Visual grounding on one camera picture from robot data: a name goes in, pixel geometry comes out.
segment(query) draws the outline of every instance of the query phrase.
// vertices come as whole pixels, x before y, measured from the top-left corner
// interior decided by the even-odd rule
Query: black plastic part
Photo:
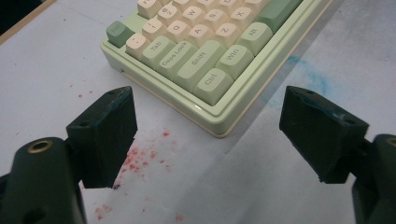
[[[325,183],[345,183],[368,124],[313,91],[288,86],[279,128]]]
[[[132,89],[105,93],[66,130],[84,187],[112,188],[137,132]]]
[[[396,223],[396,136],[390,134],[378,135],[373,146],[375,150],[371,157],[376,187],[380,198],[389,202],[393,208],[393,223]]]
[[[35,140],[15,155],[0,223],[85,223],[78,191],[64,140]]]

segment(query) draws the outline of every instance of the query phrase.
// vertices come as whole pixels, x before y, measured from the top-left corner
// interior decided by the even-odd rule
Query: red stain
[[[117,190],[120,188],[120,186],[121,186],[121,181],[119,179],[116,179],[116,181],[114,181],[113,189]]]
[[[170,134],[170,132],[168,130],[163,131],[163,136],[167,137]]]
[[[113,208],[106,204],[103,204],[102,207],[96,208],[95,213],[98,217],[98,220],[103,219],[104,215],[111,212],[111,210],[113,210]]]
[[[149,155],[152,159],[155,159],[155,157],[157,156],[157,152],[155,151],[151,151],[151,154]]]
[[[175,221],[176,222],[180,222],[180,221],[183,221],[183,220],[184,220],[184,217],[181,214],[176,214],[176,216],[175,216]]]

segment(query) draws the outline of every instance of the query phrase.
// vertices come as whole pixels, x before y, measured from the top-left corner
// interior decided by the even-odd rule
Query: white table surface
[[[89,223],[354,223],[351,175],[325,185],[278,129],[287,85],[396,134],[396,1],[334,0],[231,134],[217,139],[112,69],[99,48],[136,1],[58,0],[0,46],[0,175],[106,91],[132,86],[142,161],[82,189]]]

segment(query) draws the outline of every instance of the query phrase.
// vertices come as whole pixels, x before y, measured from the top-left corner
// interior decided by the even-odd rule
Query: cream keycap
[[[226,48],[232,46],[238,37],[241,35],[241,31],[233,23],[223,23],[216,31],[214,40],[219,41]]]
[[[139,0],[137,2],[137,14],[149,20],[157,15],[161,7],[163,5],[157,0]]]
[[[181,12],[172,5],[163,6],[157,15],[157,19],[161,21],[166,26],[169,26],[175,20],[181,17]]]
[[[145,36],[134,34],[126,41],[126,53],[133,56],[137,60],[141,60],[143,50],[151,43]]]
[[[164,35],[165,33],[166,26],[155,18],[147,21],[142,27],[142,35],[151,41],[160,35]]]
[[[198,24],[192,27],[187,36],[187,41],[195,45],[196,47],[201,47],[207,40],[211,39],[214,32],[209,29],[209,27]]]
[[[191,27],[184,21],[174,21],[168,26],[166,36],[176,43],[185,40]]]

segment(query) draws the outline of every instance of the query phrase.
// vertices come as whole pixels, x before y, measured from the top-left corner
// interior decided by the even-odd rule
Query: mechanical keyboard
[[[226,136],[332,0],[139,0],[101,44],[110,65]]]

